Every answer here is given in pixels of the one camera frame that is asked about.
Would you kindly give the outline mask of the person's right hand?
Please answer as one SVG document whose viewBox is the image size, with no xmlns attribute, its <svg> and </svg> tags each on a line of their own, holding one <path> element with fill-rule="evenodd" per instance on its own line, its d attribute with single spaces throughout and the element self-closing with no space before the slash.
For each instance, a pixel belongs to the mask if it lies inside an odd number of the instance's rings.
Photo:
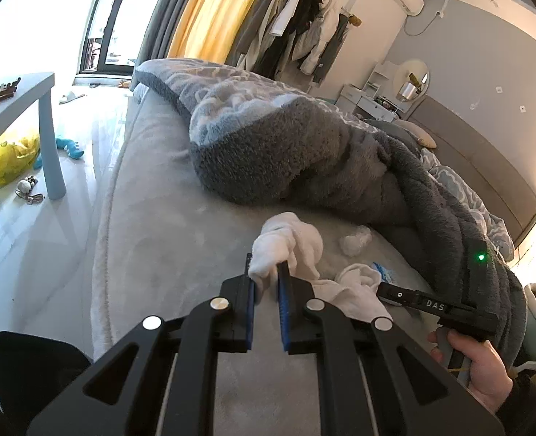
<svg viewBox="0 0 536 436">
<path fill-rule="evenodd" d="M 488 411 L 499 411 L 513 390 L 513 380 L 495 348 L 488 340 L 480 343 L 455 330 L 448 331 L 447 339 L 454 350 L 470 360 L 469 393 Z"/>
</svg>

